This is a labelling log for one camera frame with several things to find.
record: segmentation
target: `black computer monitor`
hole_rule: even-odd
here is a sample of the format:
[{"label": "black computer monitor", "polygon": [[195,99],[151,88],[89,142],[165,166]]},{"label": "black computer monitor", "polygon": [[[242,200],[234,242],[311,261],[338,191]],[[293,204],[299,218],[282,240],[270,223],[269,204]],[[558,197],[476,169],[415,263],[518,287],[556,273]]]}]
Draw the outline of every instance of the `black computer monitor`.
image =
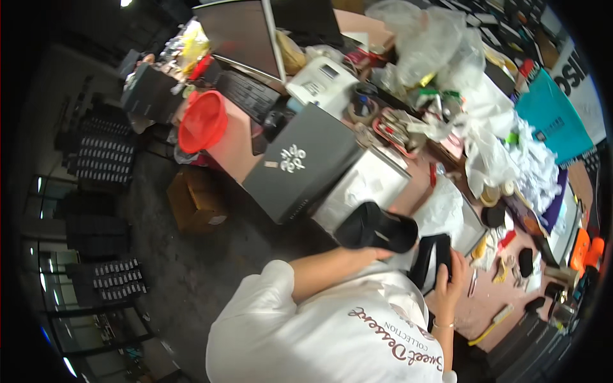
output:
[{"label": "black computer monitor", "polygon": [[270,0],[209,1],[193,10],[215,58],[285,82]]},{"label": "black computer monitor", "polygon": [[343,46],[330,0],[270,0],[277,28],[292,32],[299,45]]}]

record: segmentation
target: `white t-shirt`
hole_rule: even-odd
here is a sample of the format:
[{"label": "white t-shirt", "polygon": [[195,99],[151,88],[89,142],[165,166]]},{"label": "white t-shirt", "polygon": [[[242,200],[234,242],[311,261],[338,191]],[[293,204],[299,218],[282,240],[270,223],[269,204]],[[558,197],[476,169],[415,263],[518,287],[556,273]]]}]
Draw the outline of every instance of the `white t-shirt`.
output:
[{"label": "white t-shirt", "polygon": [[382,262],[297,306],[294,269],[249,275],[211,326],[206,367],[224,382],[444,382],[417,287]]}]

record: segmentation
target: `cardboard box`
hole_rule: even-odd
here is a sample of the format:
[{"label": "cardboard box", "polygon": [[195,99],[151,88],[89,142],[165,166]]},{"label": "cardboard box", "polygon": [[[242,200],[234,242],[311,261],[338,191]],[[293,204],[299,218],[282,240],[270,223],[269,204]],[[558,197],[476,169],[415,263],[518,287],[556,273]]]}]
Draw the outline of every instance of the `cardboard box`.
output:
[{"label": "cardboard box", "polygon": [[166,193],[179,231],[183,233],[211,232],[227,218],[214,184],[201,169],[177,173]]}]

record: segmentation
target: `computer keyboard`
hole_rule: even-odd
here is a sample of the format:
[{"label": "computer keyboard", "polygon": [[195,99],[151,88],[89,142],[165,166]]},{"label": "computer keyboard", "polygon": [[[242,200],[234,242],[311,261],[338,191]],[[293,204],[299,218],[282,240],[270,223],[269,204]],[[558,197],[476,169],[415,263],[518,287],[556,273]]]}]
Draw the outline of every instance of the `computer keyboard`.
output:
[{"label": "computer keyboard", "polygon": [[217,90],[261,124],[281,94],[261,82],[233,70],[226,70],[217,79]]}]

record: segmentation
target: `black box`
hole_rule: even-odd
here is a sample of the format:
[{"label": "black box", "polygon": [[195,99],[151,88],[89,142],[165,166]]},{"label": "black box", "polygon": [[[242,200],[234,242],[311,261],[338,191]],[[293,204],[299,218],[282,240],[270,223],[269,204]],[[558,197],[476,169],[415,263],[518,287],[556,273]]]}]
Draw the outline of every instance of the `black box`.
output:
[{"label": "black box", "polygon": [[329,191],[361,154],[352,130],[309,104],[268,146],[243,187],[282,224]]},{"label": "black box", "polygon": [[170,92],[175,85],[177,81],[174,78],[151,65],[142,64],[121,96],[123,110],[157,123],[169,124],[183,102],[182,92],[176,96]]}]

